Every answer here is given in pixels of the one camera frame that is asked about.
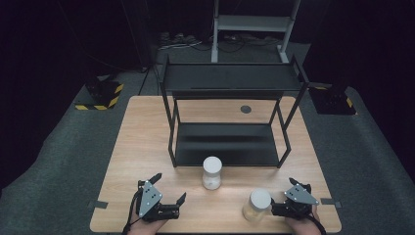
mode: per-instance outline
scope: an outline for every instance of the metal shelf frame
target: metal shelf frame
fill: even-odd
[[[172,64],[166,55],[159,83],[170,127],[168,152],[174,167],[201,166],[205,158],[217,156],[223,165],[279,168],[291,152],[287,129],[309,82],[294,56],[288,64]],[[287,91],[294,91],[297,97],[284,119],[280,101]],[[172,109],[167,96],[173,99]],[[273,100],[275,105],[264,123],[181,120],[179,100],[212,99]],[[275,116],[286,144],[281,159],[271,127]]]
[[[229,16],[219,15],[219,0],[214,0],[213,43],[211,61],[218,62],[217,36],[220,30],[274,31],[284,32],[282,45],[278,54],[282,63],[288,63],[286,49],[296,21],[301,0],[294,0],[294,7],[289,17]]]

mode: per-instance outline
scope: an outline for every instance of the clear plastic jar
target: clear plastic jar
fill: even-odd
[[[205,188],[209,190],[217,189],[221,184],[220,171],[222,162],[217,157],[208,157],[204,160],[203,182]]]
[[[242,213],[246,220],[260,221],[271,205],[271,196],[268,191],[257,188],[251,192],[250,199],[244,204]]]

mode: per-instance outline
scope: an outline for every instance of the metal bracket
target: metal bracket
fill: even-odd
[[[303,203],[309,205],[319,205],[319,202],[309,194],[301,185],[294,185],[291,189],[284,193],[287,198],[296,203]]]
[[[162,198],[161,192],[157,190],[153,186],[150,181],[146,181],[144,183],[143,188],[143,197],[141,199],[141,206],[140,206],[140,212],[138,214],[139,217],[143,217],[146,215],[146,213],[155,205],[157,204]]]

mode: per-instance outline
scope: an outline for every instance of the glass jar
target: glass jar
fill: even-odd
[[[215,190],[220,186],[220,171],[222,162],[217,157],[208,157],[204,160],[203,183],[205,188]]]
[[[257,188],[251,192],[250,198],[242,208],[242,213],[248,221],[260,221],[269,205],[271,205],[271,196],[268,191]]]

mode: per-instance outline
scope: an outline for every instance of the white lid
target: white lid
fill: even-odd
[[[264,210],[271,205],[271,195],[262,188],[257,188],[251,193],[251,203],[258,210]]]
[[[217,157],[208,157],[204,160],[204,170],[207,173],[215,174],[222,169],[222,162]]]

